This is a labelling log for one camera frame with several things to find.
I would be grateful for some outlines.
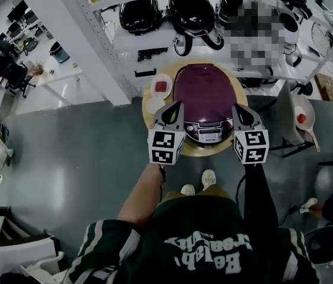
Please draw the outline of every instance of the gray floor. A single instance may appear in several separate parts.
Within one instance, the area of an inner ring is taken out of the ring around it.
[[[251,96],[249,104],[259,107],[270,100]],[[312,103],[321,152],[311,147],[285,159],[281,152],[272,152],[264,165],[280,220],[292,205],[310,196],[324,201],[333,192],[333,167],[317,167],[319,161],[333,160],[333,103]],[[262,118],[270,145],[278,146],[282,137],[274,107]],[[116,108],[98,102],[33,112],[9,117],[5,123],[15,156],[3,170],[0,205],[10,205],[16,219],[32,231],[55,235],[72,258],[90,222],[116,217],[148,162],[141,100]],[[216,171],[218,184],[234,197],[244,169],[232,148],[211,157],[181,156],[177,165],[166,169],[164,192],[186,183],[201,189],[201,173],[207,168]],[[242,203],[244,187],[239,198]],[[307,232],[318,222],[295,214],[284,226]],[[323,277],[333,283],[333,269],[324,270]]]

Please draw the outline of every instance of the white pillar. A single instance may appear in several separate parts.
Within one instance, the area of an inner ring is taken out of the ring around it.
[[[114,49],[86,0],[24,1],[112,104],[131,103],[134,88],[117,70]]]

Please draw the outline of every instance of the rice cooker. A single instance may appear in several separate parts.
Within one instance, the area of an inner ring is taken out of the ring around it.
[[[213,145],[233,132],[236,94],[228,76],[213,64],[189,64],[175,78],[173,99],[185,105],[184,129],[200,145]]]

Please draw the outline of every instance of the bare forearm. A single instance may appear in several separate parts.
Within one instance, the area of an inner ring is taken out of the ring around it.
[[[145,226],[160,201],[162,174],[158,164],[149,163],[118,215],[119,220]]]

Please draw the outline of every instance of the black office chair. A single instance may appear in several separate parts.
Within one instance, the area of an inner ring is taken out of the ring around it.
[[[27,85],[33,88],[36,85],[30,83],[32,76],[27,76],[28,69],[23,63],[18,65],[10,56],[4,56],[0,59],[0,76],[7,79],[7,84],[12,89],[18,89],[23,92],[23,98],[26,98],[25,90]]]

